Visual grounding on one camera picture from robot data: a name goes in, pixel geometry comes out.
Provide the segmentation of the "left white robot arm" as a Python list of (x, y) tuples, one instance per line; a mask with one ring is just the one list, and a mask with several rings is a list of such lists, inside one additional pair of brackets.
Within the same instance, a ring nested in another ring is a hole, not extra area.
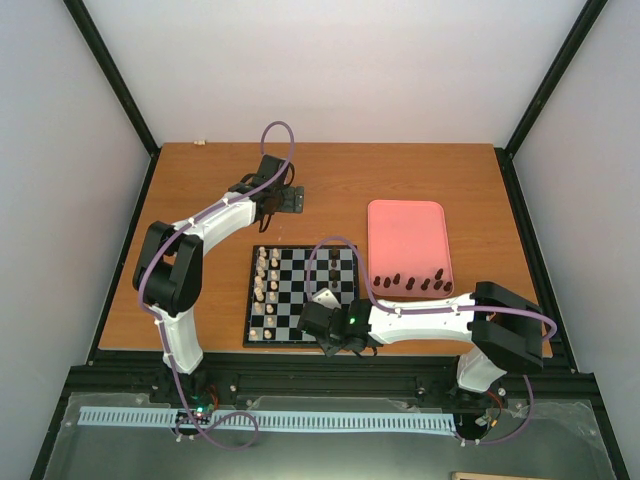
[(164, 363), (178, 372), (172, 388), (186, 402), (201, 400), (208, 378), (196, 369), (203, 359), (194, 319), (206, 254), (235, 232), (255, 223), (268, 228), (277, 212), (299, 213), (292, 186), (295, 167), (265, 154), (258, 171), (247, 174), (220, 200), (173, 224), (156, 221), (145, 234), (133, 275), (141, 307), (154, 316)]

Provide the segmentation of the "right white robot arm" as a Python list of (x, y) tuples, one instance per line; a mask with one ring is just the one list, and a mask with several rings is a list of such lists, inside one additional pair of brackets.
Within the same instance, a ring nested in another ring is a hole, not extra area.
[(405, 341), (468, 344), (471, 349), (457, 360), (456, 385), (484, 393), (508, 373), (541, 372), (543, 343), (557, 326), (525, 298), (496, 283), (479, 282), (473, 292), (444, 300), (366, 298), (347, 308), (323, 289), (303, 306), (297, 329), (312, 336), (328, 357)]

